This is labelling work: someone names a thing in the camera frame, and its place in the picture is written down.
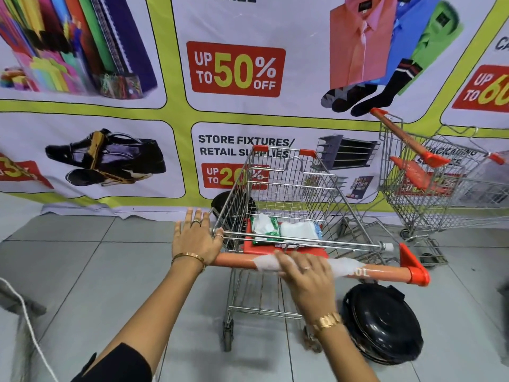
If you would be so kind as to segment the person's left hand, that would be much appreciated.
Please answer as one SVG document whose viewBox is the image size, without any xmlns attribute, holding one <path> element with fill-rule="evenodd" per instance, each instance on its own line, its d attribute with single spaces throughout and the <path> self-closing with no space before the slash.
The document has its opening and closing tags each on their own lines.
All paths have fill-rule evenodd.
<svg viewBox="0 0 509 382">
<path fill-rule="evenodd" d="M 191 252 L 202 256 L 208 265 L 212 264 L 218 255 L 213 255 L 213 239 L 216 233 L 224 232 L 221 228 L 216 233 L 210 229 L 210 215 L 203 212 L 202 226 L 198 231 L 194 231 L 194 213 L 196 209 L 188 208 L 183 222 L 182 237 L 179 242 L 175 242 L 175 230 L 172 243 L 172 256 L 182 253 Z"/>
</svg>

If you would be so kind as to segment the person's right hand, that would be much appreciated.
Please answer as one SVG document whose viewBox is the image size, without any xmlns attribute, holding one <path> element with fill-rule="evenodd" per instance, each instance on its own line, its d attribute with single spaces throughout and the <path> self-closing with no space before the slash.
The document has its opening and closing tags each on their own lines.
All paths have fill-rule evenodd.
<svg viewBox="0 0 509 382">
<path fill-rule="evenodd" d="M 319 264 L 318 278 L 312 284 L 291 284 L 289 287 L 292 299 L 305 321 L 311 325 L 318 318 L 337 312 L 335 301 L 335 283 L 330 265 L 325 258 L 310 255 Z"/>
</svg>

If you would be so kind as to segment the white wet wipe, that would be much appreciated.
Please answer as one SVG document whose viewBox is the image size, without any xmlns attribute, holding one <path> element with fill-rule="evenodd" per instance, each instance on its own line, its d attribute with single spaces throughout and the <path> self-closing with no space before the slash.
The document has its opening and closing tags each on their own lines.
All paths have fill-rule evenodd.
<svg viewBox="0 0 509 382">
<path fill-rule="evenodd" d="M 353 277 L 358 279 L 370 278 L 366 265 L 351 258 L 328 258 L 334 278 Z M 258 271 L 281 271 L 281 266 L 275 255 L 264 255 L 254 259 Z"/>
</svg>

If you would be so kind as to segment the person's right forearm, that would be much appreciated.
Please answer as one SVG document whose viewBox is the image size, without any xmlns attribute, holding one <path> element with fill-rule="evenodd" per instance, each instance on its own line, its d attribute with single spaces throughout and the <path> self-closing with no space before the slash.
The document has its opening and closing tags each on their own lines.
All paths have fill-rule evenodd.
<svg viewBox="0 0 509 382">
<path fill-rule="evenodd" d="M 353 343 L 347 327 L 337 325 L 315 333 L 337 382 L 380 382 Z"/>
</svg>

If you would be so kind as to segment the person's left forearm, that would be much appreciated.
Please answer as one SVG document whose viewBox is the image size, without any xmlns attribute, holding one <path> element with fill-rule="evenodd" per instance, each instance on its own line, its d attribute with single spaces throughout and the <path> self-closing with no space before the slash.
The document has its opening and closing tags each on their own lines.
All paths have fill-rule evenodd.
<svg viewBox="0 0 509 382">
<path fill-rule="evenodd" d="M 92 366 L 118 345 L 125 343 L 145 358 L 154 375 L 200 269 L 200 262 L 194 258 L 176 260 L 163 281 L 125 323 Z"/>
</svg>

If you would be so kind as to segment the gold bangle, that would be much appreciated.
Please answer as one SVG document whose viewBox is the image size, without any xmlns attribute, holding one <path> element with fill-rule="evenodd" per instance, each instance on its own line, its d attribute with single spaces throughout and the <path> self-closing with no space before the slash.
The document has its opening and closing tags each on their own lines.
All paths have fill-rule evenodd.
<svg viewBox="0 0 509 382">
<path fill-rule="evenodd" d="M 195 253 L 191 253 L 191 252 L 182 252 L 182 253 L 179 253 L 177 255 L 175 255 L 172 259 L 172 266 L 173 264 L 175 263 L 176 260 L 179 260 L 180 258 L 194 258 L 195 260 L 197 260 L 198 262 L 200 262 L 201 264 L 201 269 L 200 269 L 200 272 L 199 273 L 202 273 L 205 271 L 206 267 L 207 267 L 207 264 L 205 262 L 205 259 L 198 255 L 198 254 L 195 254 Z"/>
</svg>

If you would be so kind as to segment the black round bin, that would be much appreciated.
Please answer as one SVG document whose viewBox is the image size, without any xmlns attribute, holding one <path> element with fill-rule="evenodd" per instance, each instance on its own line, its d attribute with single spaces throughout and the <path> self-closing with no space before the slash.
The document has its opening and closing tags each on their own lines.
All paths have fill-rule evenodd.
<svg viewBox="0 0 509 382">
<path fill-rule="evenodd" d="M 211 203 L 212 214 L 216 217 L 213 232 L 234 232 L 223 237 L 223 248 L 243 252 L 247 219 L 258 210 L 255 201 L 242 190 L 227 190 L 217 195 Z"/>
</svg>

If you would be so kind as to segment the white blue tissue packet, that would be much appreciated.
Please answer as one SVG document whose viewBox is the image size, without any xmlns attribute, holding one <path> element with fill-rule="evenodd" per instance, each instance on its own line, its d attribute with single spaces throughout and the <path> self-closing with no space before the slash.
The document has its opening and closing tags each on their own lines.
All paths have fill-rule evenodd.
<svg viewBox="0 0 509 382">
<path fill-rule="evenodd" d="M 279 246 L 295 248 L 298 245 L 310 244 L 303 240 L 322 240 L 323 235 L 320 226 L 311 221 L 290 223 L 282 222 L 279 225 L 280 236 L 283 238 Z"/>
</svg>

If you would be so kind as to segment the green white wipes packet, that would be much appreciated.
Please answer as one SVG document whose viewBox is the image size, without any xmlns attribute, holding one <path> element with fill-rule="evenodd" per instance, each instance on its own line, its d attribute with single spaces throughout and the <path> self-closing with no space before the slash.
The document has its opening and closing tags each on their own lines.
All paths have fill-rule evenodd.
<svg viewBox="0 0 509 382">
<path fill-rule="evenodd" d="M 259 213 L 251 216 L 251 234 L 254 245 L 278 244 L 283 242 L 277 217 Z"/>
</svg>

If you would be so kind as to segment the gold wristwatch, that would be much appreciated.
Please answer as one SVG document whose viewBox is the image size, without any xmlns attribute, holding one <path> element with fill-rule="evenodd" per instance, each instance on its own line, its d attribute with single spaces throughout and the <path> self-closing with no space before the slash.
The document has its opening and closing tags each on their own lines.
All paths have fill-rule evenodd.
<svg viewBox="0 0 509 382">
<path fill-rule="evenodd" d="M 342 324 L 343 320 L 341 315 L 337 312 L 332 312 L 318 318 L 317 320 L 311 323 L 311 326 L 315 333 L 319 333 L 325 329 L 332 328 L 334 326 Z"/>
</svg>

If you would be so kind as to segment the black round bin lid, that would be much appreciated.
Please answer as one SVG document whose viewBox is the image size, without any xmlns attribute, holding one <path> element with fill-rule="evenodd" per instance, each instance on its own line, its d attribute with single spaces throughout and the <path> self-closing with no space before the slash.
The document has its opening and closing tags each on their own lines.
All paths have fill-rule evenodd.
<svg viewBox="0 0 509 382">
<path fill-rule="evenodd" d="M 419 321 L 405 295 L 378 283 L 359 283 L 344 296 L 340 314 L 357 349 L 383 366 L 415 361 L 423 350 Z"/>
</svg>

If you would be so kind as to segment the black sleeve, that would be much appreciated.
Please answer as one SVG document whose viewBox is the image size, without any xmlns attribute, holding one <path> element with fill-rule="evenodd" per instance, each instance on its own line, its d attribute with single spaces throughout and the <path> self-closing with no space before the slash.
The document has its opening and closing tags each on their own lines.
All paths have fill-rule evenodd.
<svg viewBox="0 0 509 382">
<path fill-rule="evenodd" d="M 125 343 L 118 345 L 107 356 L 92 366 L 94 353 L 71 382 L 152 382 L 149 363 L 135 349 Z"/>
</svg>

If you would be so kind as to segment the printed sale banner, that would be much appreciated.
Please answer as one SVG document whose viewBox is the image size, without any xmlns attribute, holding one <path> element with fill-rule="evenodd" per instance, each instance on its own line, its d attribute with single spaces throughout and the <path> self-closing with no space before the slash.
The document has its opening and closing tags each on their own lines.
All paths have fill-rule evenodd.
<svg viewBox="0 0 509 382">
<path fill-rule="evenodd" d="M 509 0 L 0 0 L 0 193 L 207 206 L 253 145 L 476 126 L 509 149 Z"/>
</svg>

